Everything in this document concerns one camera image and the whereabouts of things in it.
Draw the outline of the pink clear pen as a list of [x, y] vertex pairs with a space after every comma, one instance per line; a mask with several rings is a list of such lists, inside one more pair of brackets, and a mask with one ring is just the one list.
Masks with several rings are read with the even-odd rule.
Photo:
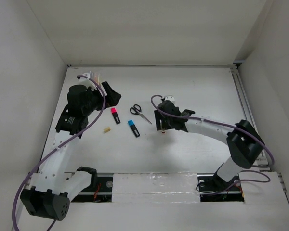
[[93, 80], [97, 83], [99, 83], [99, 78], [100, 78], [100, 74], [99, 73], [94, 73], [94, 78]]

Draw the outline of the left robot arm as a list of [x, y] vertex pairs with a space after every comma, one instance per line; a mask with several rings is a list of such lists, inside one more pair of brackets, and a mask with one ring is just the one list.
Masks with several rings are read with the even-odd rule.
[[65, 169], [75, 145], [92, 126], [88, 122], [89, 115], [116, 106], [120, 99], [121, 94], [106, 81], [95, 85], [86, 79], [69, 88], [67, 105], [55, 127], [52, 154], [45, 160], [30, 189], [23, 189], [20, 194], [30, 215], [61, 221], [66, 217], [70, 202], [81, 191], [92, 191], [98, 186], [96, 169], [79, 167], [70, 178], [65, 175]]

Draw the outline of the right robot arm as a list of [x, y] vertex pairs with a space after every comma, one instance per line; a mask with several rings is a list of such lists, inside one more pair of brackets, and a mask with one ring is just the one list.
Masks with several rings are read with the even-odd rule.
[[157, 130], [175, 129], [200, 134], [228, 147], [230, 157], [219, 166], [209, 181], [204, 182], [216, 191], [229, 187], [241, 171], [252, 168], [264, 149], [262, 139], [247, 120], [232, 126], [205, 117], [195, 117], [195, 111], [180, 111], [179, 107], [166, 99], [156, 106], [154, 114]]

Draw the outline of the blue cap black highlighter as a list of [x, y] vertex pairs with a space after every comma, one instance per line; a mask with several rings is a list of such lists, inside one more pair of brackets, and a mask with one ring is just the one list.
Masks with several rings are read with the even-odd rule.
[[131, 128], [134, 136], [137, 137], [137, 138], [140, 137], [140, 133], [139, 133], [137, 127], [135, 126], [135, 124], [134, 124], [134, 122], [132, 120], [128, 121], [128, 125]]

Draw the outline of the pink cap black highlighter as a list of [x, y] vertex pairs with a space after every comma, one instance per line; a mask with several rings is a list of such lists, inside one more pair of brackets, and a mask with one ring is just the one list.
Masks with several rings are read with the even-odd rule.
[[110, 111], [111, 111], [111, 114], [112, 114], [112, 116], [113, 116], [113, 118], [114, 118], [115, 123], [116, 123], [116, 124], [120, 124], [121, 121], [120, 121], [120, 118], [119, 118], [118, 113], [117, 113], [117, 111], [116, 111], [116, 108], [112, 107], [112, 108], [110, 109]]

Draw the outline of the beige eraser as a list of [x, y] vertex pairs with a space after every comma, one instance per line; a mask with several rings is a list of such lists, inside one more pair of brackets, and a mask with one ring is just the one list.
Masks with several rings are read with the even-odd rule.
[[110, 127], [107, 127], [107, 128], [104, 129], [104, 133], [107, 133], [107, 132], [109, 132], [110, 130], [111, 130], [111, 128], [110, 128]]

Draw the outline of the black handled scissors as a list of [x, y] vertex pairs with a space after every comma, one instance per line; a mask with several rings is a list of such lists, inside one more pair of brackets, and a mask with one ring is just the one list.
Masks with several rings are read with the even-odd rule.
[[143, 120], [145, 120], [147, 123], [149, 123], [150, 125], [152, 125], [152, 122], [142, 113], [142, 108], [140, 105], [138, 104], [134, 104], [131, 108], [130, 108], [130, 113], [133, 115], [138, 115], [140, 116]]

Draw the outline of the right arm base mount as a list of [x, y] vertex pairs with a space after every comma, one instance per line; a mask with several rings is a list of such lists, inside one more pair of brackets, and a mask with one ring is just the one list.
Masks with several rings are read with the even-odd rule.
[[201, 202], [244, 202], [239, 176], [224, 182], [213, 174], [197, 175], [196, 191]]

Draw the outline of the aluminium frame rail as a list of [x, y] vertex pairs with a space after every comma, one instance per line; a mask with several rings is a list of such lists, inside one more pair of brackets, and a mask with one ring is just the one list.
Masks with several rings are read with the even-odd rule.
[[[241, 64], [242, 63], [233, 63], [230, 66], [231, 74], [232, 74], [234, 84], [235, 84], [235, 87], [236, 87], [236, 90], [238, 93], [238, 97], [239, 97], [239, 101], [241, 103], [244, 117], [247, 121], [249, 121], [252, 124], [252, 126], [255, 128], [255, 130], [258, 131], [257, 127], [255, 125], [255, 121], [254, 121], [252, 112], [251, 112], [249, 101], [247, 99], [247, 95], [246, 95], [244, 87], [243, 87], [243, 82], [242, 82], [240, 74], [239, 74], [238, 68], [240, 67]], [[257, 158], [255, 165], [257, 166], [259, 171], [264, 172], [264, 171], [271, 171], [271, 168], [270, 167], [266, 167], [266, 168], [262, 167], [261, 168], [260, 166], [261, 165], [263, 165], [263, 166], [269, 165], [270, 163], [271, 163], [271, 161], [267, 158], [266, 152], [262, 151], [261, 154], [259, 155], [259, 157]]]

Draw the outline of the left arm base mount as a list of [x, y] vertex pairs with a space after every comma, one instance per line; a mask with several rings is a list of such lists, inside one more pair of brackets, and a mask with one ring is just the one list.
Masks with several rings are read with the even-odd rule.
[[71, 202], [74, 203], [110, 203], [112, 202], [113, 174], [97, 173], [89, 167], [79, 167], [77, 171], [90, 173], [91, 184], [84, 188]]

